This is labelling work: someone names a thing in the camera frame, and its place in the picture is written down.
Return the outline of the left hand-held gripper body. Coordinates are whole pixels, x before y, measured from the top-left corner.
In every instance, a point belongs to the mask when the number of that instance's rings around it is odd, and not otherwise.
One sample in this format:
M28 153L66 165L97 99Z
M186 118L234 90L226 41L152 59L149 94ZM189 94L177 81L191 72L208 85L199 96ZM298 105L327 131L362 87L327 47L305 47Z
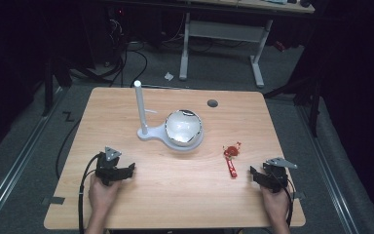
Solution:
M115 150L109 146L105 147L103 152L99 152L96 156L96 168L95 175L101 179L101 182L108 186L113 180L113 175L118 172L116 168L120 156L122 153L118 150Z

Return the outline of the grey tape strip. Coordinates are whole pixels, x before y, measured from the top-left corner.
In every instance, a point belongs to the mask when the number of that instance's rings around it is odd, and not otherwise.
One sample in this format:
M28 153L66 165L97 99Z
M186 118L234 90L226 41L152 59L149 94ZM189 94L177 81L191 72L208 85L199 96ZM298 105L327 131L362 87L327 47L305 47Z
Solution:
M49 206L50 204L62 205L64 203L63 197L44 197L41 204Z

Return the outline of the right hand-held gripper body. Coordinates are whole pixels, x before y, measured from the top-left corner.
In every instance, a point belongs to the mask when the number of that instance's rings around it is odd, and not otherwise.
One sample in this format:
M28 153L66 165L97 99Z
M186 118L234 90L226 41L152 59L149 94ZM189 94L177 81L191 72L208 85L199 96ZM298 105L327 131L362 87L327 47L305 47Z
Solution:
M296 170L298 166L282 157L267 160L262 166L265 172L264 186L274 193L281 191L287 186L287 169Z

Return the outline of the red stick packet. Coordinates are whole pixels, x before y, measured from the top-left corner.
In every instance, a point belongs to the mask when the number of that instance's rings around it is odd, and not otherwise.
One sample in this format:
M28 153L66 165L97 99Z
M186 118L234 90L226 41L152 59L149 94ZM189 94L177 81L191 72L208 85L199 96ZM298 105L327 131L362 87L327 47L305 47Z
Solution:
M227 167L228 167L231 178L236 178L238 176L238 174L237 174L236 168L235 168L232 160L229 157L226 157L225 160L226 160Z

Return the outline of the white stand with pole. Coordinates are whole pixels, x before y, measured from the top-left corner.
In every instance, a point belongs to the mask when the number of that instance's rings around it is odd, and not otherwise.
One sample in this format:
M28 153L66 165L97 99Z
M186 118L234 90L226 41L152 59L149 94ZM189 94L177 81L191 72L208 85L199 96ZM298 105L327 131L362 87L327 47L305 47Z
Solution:
M176 151L191 151L197 148L199 144L193 145L191 147L180 147L172 143L166 134L165 130L165 122L157 127L149 127L147 124L146 118L146 109L144 108L144 98L142 93L142 83L139 80L135 80L133 82L133 86L135 88L135 96L136 96L136 103L138 108L138 115L140 120L140 128L137 130L137 136L141 140L151 140L156 139L161 141L164 145L168 148L176 150Z

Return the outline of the dark metal stand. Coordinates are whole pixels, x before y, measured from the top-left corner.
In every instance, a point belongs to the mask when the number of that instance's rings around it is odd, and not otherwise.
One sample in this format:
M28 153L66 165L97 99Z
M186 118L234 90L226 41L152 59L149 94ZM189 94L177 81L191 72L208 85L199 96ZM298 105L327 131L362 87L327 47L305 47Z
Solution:
M48 116L55 103L54 80L62 88L69 88L72 80L69 75L69 69L62 58L51 57L45 63L45 102L44 102L44 116Z
M317 121L319 115L320 81L316 78L303 78L291 81L284 86L264 94L264 98L273 98L280 94L294 93L293 103L295 105L309 105L310 114L308 127L314 137L318 136Z

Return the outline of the person's right hand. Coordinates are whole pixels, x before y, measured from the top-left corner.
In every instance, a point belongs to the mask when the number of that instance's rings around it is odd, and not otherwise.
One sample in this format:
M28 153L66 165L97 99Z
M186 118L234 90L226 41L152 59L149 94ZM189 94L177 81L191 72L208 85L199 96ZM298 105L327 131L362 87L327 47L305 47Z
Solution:
M284 189L280 192L272 192L270 189L261 186L263 203L267 216L272 224L286 223L289 211L289 200Z

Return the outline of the shiny metal bowl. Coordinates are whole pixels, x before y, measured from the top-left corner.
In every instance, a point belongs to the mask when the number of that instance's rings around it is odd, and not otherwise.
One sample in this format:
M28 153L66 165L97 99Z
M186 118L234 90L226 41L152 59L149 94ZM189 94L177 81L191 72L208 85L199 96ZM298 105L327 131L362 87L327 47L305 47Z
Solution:
M203 140L202 120L191 110L180 109L170 113L165 130L168 139L180 147L191 147Z

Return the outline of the metal floor rail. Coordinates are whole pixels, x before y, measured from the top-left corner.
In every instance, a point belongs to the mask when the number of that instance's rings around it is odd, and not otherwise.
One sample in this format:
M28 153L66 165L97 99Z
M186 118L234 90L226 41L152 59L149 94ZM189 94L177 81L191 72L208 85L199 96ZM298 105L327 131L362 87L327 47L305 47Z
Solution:
M45 106L45 93L39 91L34 102L23 111L0 143L0 211L11 195L37 142L42 136L67 88L56 88L53 103Z
M320 142L310 129L308 111L304 107L296 106L296 111L301 118L305 131L307 132L310 142L314 148L315 156L318 161L318 167L322 180L325 183L333 207L340 219L340 222L345 230L345 234L359 234L354 218L348 207L345 196L343 195L334 174L326 160L324 151Z

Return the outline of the white-legged background desk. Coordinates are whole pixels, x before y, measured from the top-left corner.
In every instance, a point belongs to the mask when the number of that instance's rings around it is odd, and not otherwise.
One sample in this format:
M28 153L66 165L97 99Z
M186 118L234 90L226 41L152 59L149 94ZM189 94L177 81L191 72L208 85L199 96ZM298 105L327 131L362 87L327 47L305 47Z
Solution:
M233 10L259 10L262 13L285 13L292 16L311 15L315 8L309 0L186 0L189 7L193 6L220 6ZM250 56L253 76L258 88L264 87L259 60L270 34L273 18L266 19L263 25L250 25L241 22L216 22L212 19L190 19L185 14L183 51L180 61L179 79L186 81L189 64L189 40L191 37L220 39L237 42L256 43L258 48Z

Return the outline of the person's left hand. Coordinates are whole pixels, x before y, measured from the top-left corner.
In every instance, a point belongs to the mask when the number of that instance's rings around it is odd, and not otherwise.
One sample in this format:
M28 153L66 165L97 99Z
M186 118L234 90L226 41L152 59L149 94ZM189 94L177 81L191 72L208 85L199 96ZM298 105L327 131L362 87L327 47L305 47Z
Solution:
M110 185L105 185L96 175L91 176L89 189L89 199L94 213L108 214L117 198L121 181L114 181Z

